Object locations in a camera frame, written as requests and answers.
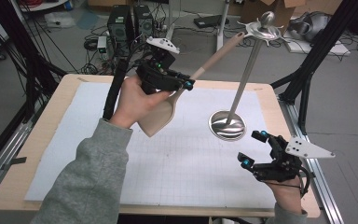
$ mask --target black pole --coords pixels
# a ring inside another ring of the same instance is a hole
[[[300,67],[293,74],[271,83],[274,89],[289,83],[280,94],[280,99],[289,105],[293,105],[303,91],[298,115],[298,125],[303,134],[307,134],[305,124],[312,76],[357,13],[358,0],[343,0]]]

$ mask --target spatula head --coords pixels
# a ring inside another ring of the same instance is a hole
[[[146,117],[138,121],[139,127],[148,137],[152,137],[171,121],[174,113],[175,108],[172,102],[163,101]]]

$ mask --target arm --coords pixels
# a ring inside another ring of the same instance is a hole
[[[292,180],[286,180],[282,183],[277,181],[266,182],[274,193],[275,204],[275,217],[270,218],[267,224],[303,224],[307,223],[307,212],[301,208],[300,191],[296,186],[299,186],[299,178],[296,177]]]
[[[130,126],[169,92],[145,95],[137,76],[127,78],[110,120],[100,119],[91,138],[57,177],[32,223],[116,223],[129,156]]]

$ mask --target equipment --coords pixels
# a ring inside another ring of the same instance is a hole
[[[252,137],[264,143],[268,140],[272,148],[269,155],[273,161],[271,163],[255,164],[252,158],[239,152],[238,161],[241,162],[241,167],[250,171],[258,181],[276,180],[283,182],[298,176],[301,182],[301,196],[304,196],[308,192],[310,173],[306,168],[302,167],[299,157],[307,159],[336,157],[334,153],[317,147],[301,138],[292,138],[288,143],[282,136],[274,136],[265,131],[253,131]],[[300,171],[307,178],[305,186],[302,182]]]
[[[153,36],[153,16],[148,6],[134,6],[133,18],[135,36],[140,43],[144,43],[149,36]]]
[[[222,16],[209,16],[209,17],[201,17],[194,19],[194,23],[199,27],[207,28],[207,27],[215,27],[218,26],[221,23]]]
[[[313,44],[321,35],[330,19],[331,16],[323,12],[306,12],[301,17],[290,20],[287,30],[295,30],[299,35],[303,36],[305,40]]]
[[[100,53],[100,58],[103,61],[107,61],[109,59],[109,53],[107,48],[107,41],[106,36],[99,36],[98,37],[98,44],[97,44],[97,50]]]
[[[107,22],[113,48],[117,56],[128,56],[134,39],[131,8],[127,5],[114,5]]]
[[[151,47],[151,59],[143,58],[136,70],[136,74],[142,80],[142,89],[146,94],[157,90],[179,91],[193,89],[194,80],[190,76],[170,70],[169,67],[175,61],[171,52],[179,53],[170,40],[165,38],[149,37],[147,43]]]

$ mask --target spatula handle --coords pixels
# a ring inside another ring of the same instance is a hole
[[[204,71],[208,70],[212,65],[217,63],[221,58],[223,58],[227,53],[229,53],[235,46],[237,46],[245,37],[244,32],[237,33],[236,35],[232,36],[226,44],[223,45],[208,61],[202,66],[202,72],[196,72],[191,76],[191,79],[197,79],[200,75],[203,74]]]

